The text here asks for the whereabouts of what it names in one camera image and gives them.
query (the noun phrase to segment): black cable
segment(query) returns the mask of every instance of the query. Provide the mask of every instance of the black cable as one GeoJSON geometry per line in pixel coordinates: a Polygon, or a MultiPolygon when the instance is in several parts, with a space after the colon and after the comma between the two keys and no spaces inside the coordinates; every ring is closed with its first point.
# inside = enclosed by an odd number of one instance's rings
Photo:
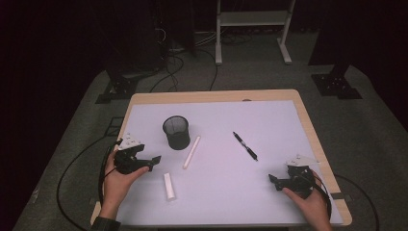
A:
{"type": "Polygon", "coordinates": [[[298,177],[302,178],[303,180],[307,181],[309,184],[312,185],[312,187],[314,189],[316,189],[321,194],[321,196],[323,196],[323,199],[326,202],[327,215],[329,216],[329,219],[330,219],[331,218],[331,213],[332,213],[332,204],[331,204],[331,200],[330,200],[330,197],[329,197],[328,193],[326,193],[318,184],[316,184],[316,182],[311,182],[306,177],[304,177],[304,176],[302,176],[300,174],[297,174],[296,176],[298,176],[298,177]]]}
{"type": "Polygon", "coordinates": [[[122,139],[120,141],[116,141],[113,145],[109,146],[108,149],[105,152],[105,155],[102,160],[102,165],[101,169],[99,171],[99,179],[98,179],[98,196],[99,196],[99,202],[101,205],[103,204],[103,182],[105,180],[105,168],[106,168],[106,162],[108,161],[109,154],[113,151],[115,145],[120,144],[122,139]]]}
{"type": "Polygon", "coordinates": [[[351,185],[353,185],[354,187],[356,187],[365,197],[366,199],[369,201],[369,204],[372,208],[372,212],[374,213],[374,217],[375,217],[375,230],[379,231],[380,230],[380,220],[378,218],[378,213],[377,210],[375,209],[374,203],[372,202],[371,198],[369,197],[369,195],[360,187],[358,186],[356,183],[354,183],[353,181],[351,181],[350,179],[341,176],[339,174],[334,174],[334,176],[339,177],[344,179],[345,181],[347,181],[348,183],[350,183],[351,185]]]}
{"type": "Polygon", "coordinates": [[[153,92],[153,89],[155,89],[163,80],[165,80],[168,77],[171,77],[171,75],[174,75],[175,73],[177,73],[183,66],[184,66],[184,61],[183,59],[174,56],[175,59],[178,59],[181,62],[180,67],[178,67],[175,71],[171,72],[170,74],[168,74],[167,76],[163,77],[162,79],[160,79],[158,82],[156,82],[156,84],[150,89],[150,93],[153,92]]]}
{"type": "Polygon", "coordinates": [[[214,85],[214,82],[216,81],[216,78],[217,78],[217,75],[218,75],[218,66],[217,66],[217,64],[216,64],[216,58],[214,58],[214,56],[210,53],[210,52],[208,52],[208,51],[206,51],[206,50],[202,50],[202,49],[197,49],[197,51],[201,51],[201,52],[204,52],[204,53],[207,53],[208,55],[210,55],[210,57],[213,59],[213,61],[214,61],[214,65],[216,66],[216,74],[214,75],[214,79],[213,79],[213,82],[211,83],[211,85],[210,85],[210,91],[213,89],[213,85],[214,85]]]}
{"type": "Polygon", "coordinates": [[[71,224],[73,224],[75,227],[77,227],[80,230],[87,230],[86,228],[82,227],[81,225],[79,225],[78,223],[76,223],[73,219],[71,219],[68,214],[65,212],[63,205],[61,204],[60,201],[60,188],[61,188],[61,184],[64,180],[64,177],[66,175],[66,173],[68,172],[69,168],[72,166],[72,164],[79,158],[81,157],[88,149],[90,149],[92,146],[94,146],[95,144],[97,144],[98,142],[102,141],[103,139],[105,139],[106,137],[108,137],[108,135],[104,135],[103,137],[99,138],[98,140],[92,142],[90,145],[88,145],[86,148],[84,148],[69,164],[68,166],[65,168],[63,175],[60,178],[60,181],[58,182],[58,186],[57,186],[57,193],[56,193],[56,198],[57,198],[57,205],[58,208],[60,209],[61,213],[63,214],[64,218],[66,218],[66,220],[68,220],[71,224]]]}

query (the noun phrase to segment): hand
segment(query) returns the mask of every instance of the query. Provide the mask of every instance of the hand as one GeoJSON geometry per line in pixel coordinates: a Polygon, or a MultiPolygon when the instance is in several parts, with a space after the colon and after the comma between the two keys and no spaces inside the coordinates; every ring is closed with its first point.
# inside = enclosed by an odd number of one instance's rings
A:
{"type": "MultiPolygon", "coordinates": [[[[321,186],[321,182],[318,179],[316,180],[316,184],[321,186]]],[[[327,215],[326,202],[318,190],[313,189],[312,193],[306,199],[301,198],[288,188],[284,188],[283,192],[297,205],[303,216],[315,230],[333,230],[329,216],[327,215]]]]}
{"type": "Polygon", "coordinates": [[[122,203],[133,182],[149,170],[149,167],[142,167],[127,175],[113,170],[116,151],[109,155],[105,167],[105,174],[109,174],[104,181],[104,201],[99,214],[101,218],[116,219],[120,203],[122,203]]]}

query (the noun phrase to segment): floor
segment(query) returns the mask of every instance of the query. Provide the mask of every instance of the floor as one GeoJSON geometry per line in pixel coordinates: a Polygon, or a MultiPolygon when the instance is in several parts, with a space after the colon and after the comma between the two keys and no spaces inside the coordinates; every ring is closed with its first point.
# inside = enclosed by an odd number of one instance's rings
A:
{"type": "MultiPolygon", "coordinates": [[[[408,210],[403,207],[408,201],[407,132],[374,91],[370,79],[353,66],[345,78],[362,99],[340,100],[336,96],[320,95],[311,76],[328,73],[332,66],[308,66],[317,35],[317,32],[288,35],[287,46],[293,59],[289,65],[283,62],[276,33],[245,36],[242,39],[247,42],[240,45],[223,45],[223,64],[219,66],[214,62],[214,46],[200,46],[196,56],[181,53],[176,55],[178,58],[168,59],[169,71],[180,68],[174,73],[176,79],[165,78],[168,73],[162,70],[141,79],[136,92],[297,90],[333,172],[340,175],[337,181],[353,217],[351,225],[335,230],[374,230],[374,213],[380,230],[405,229],[408,226],[408,210]]],[[[124,116],[129,103],[129,100],[112,100],[109,104],[95,104],[108,84],[105,71],[95,76],[15,231],[74,230],[59,207],[79,226],[89,228],[97,200],[102,156],[116,139],[115,135],[105,136],[105,132],[114,117],[124,116]],[[56,199],[57,189],[60,203],[56,199]]],[[[311,229],[305,226],[290,230],[311,229]]]]}

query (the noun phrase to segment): pen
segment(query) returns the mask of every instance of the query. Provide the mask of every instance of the pen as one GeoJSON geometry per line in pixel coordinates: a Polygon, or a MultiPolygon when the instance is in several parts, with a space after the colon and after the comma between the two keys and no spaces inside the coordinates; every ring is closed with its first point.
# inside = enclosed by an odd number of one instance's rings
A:
{"type": "Polygon", "coordinates": [[[240,138],[240,136],[238,136],[237,133],[232,132],[234,134],[234,137],[237,138],[238,142],[240,142],[242,144],[242,146],[246,149],[246,151],[249,153],[249,155],[251,155],[251,157],[255,160],[258,161],[258,157],[255,154],[255,152],[253,152],[248,146],[246,146],[246,144],[243,142],[243,140],[240,138]]]}

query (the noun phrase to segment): white eraser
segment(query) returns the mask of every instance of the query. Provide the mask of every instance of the white eraser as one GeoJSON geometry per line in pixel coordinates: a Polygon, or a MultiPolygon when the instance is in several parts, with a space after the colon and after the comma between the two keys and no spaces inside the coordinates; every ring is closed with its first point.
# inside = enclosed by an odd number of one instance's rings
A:
{"type": "Polygon", "coordinates": [[[173,189],[173,186],[171,185],[170,173],[165,174],[165,184],[166,184],[167,200],[175,200],[176,195],[174,194],[174,189],[173,189]]]}

